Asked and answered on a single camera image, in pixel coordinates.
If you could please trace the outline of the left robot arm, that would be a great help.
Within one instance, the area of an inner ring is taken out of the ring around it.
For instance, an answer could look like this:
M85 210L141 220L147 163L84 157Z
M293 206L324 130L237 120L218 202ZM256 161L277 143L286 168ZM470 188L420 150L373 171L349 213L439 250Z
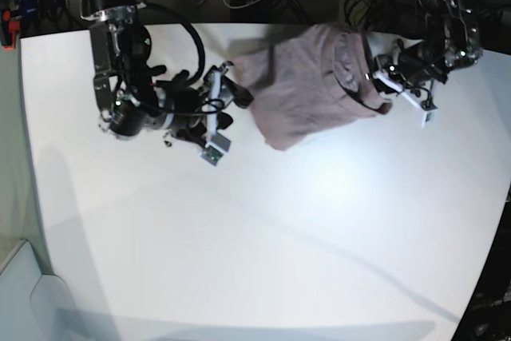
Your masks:
M431 94L429 81L446 83L448 75L475 65L482 55L480 32L470 0L417 0L424 12L426 35L405 47L397 40L393 52L377 57L374 79L397 93Z

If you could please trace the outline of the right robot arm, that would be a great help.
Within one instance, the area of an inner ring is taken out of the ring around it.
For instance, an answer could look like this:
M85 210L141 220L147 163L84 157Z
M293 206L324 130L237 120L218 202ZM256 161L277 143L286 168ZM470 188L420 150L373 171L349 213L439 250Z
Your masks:
M164 80L165 65L149 65L153 38L139 19L141 9L158 10L177 21L198 56L195 73L186 69ZM236 99L236 84L226 74L232 63L206 66L198 31L174 10L140 0L81 0L80 16L89 21L93 89L99 127L119 140L144 130L164 132L164 143L185 141L215 164L230 149L222 134L232 118L224 112Z

